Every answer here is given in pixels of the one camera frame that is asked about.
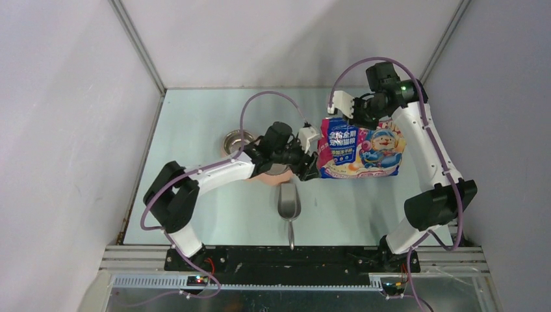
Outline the colourful cat food bag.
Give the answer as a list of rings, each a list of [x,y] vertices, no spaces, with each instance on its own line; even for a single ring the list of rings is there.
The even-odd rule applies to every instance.
[[[407,145],[392,120],[374,130],[348,124],[343,118],[321,123],[317,168],[322,179],[396,176]]]

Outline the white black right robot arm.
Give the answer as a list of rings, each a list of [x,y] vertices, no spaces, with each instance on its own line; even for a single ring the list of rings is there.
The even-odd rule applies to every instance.
[[[372,129],[382,118],[391,118],[410,145],[421,190],[405,201],[405,218],[385,236],[388,248],[378,253],[379,266],[394,272],[404,263],[403,253],[434,236],[435,229],[457,220],[457,233],[462,234],[464,211],[478,188],[473,180],[463,178],[448,156],[421,82],[396,60],[372,57],[371,61],[374,65],[366,76],[373,95],[347,102],[349,123]]]

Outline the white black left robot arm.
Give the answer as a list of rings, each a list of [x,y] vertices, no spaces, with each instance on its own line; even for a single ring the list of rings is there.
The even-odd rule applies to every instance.
[[[168,162],[143,197],[144,214],[155,217],[158,228],[181,254],[180,262],[189,270],[199,270],[205,252],[191,225],[198,198],[234,181],[259,176],[274,164],[287,166],[300,181],[317,179],[318,154],[311,145],[320,138],[319,130],[309,123],[294,134],[289,125],[274,122],[263,136],[216,163],[187,169]]]

